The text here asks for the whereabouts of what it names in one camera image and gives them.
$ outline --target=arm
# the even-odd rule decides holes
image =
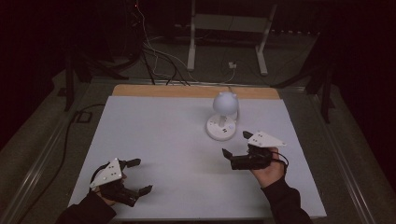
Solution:
[[[110,207],[112,201],[102,198],[100,193],[90,192],[79,204],[73,204],[64,210],[56,224],[68,223],[108,223],[116,212]]]
[[[277,148],[270,150],[275,152],[273,158],[279,160]],[[301,208],[299,191],[289,187],[285,181],[284,164],[273,161],[265,169],[252,170],[251,173],[259,181],[277,224],[312,223],[309,215]]]

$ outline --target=dark background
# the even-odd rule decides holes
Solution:
[[[197,10],[260,15],[271,2],[197,1]],[[64,70],[69,40],[91,55],[111,58],[106,24],[98,4],[105,1],[2,1],[0,5],[0,148],[52,91],[51,78]],[[117,21],[121,0],[112,1]],[[158,34],[177,35],[173,24],[190,22],[190,1],[140,1],[147,22]],[[334,61],[333,84],[359,123],[378,163],[396,189],[393,138],[395,116],[394,1],[278,1],[273,29],[321,33],[304,67]]]

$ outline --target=table leg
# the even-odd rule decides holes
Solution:
[[[195,64],[195,0],[191,0],[191,36],[187,70],[192,72]]]
[[[264,55],[262,54],[262,52],[264,50],[265,42],[267,41],[268,35],[271,31],[271,24],[272,24],[272,21],[273,21],[275,12],[276,12],[276,6],[277,5],[273,5],[271,8],[271,12],[268,17],[268,22],[266,23],[264,32],[262,34],[262,42],[260,43],[260,45],[256,46],[257,61],[259,63],[259,67],[260,67],[260,74],[262,76],[268,75],[267,65],[265,64],[265,59],[264,59]]]

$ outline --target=metal stand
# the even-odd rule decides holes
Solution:
[[[195,30],[196,29],[210,29],[210,30],[226,30],[226,31],[242,31],[242,32],[256,32],[261,33],[262,30],[262,42],[256,46],[257,60],[260,67],[260,74],[262,76],[268,75],[267,66],[265,64],[264,56],[262,54],[268,35],[271,31],[272,20],[276,13],[276,5],[271,8],[270,15],[267,19],[265,18],[250,18],[250,17],[232,17],[232,16],[221,16],[221,15],[205,15],[195,13],[195,0],[191,0],[191,38],[190,38],[190,49],[189,59],[187,61],[187,69],[192,72],[195,66]],[[249,24],[246,25],[233,25],[234,20],[241,21],[240,23]]]

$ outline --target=plug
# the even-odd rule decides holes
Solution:
[[[236,68],[236,62],[228,62],[230,68]]]

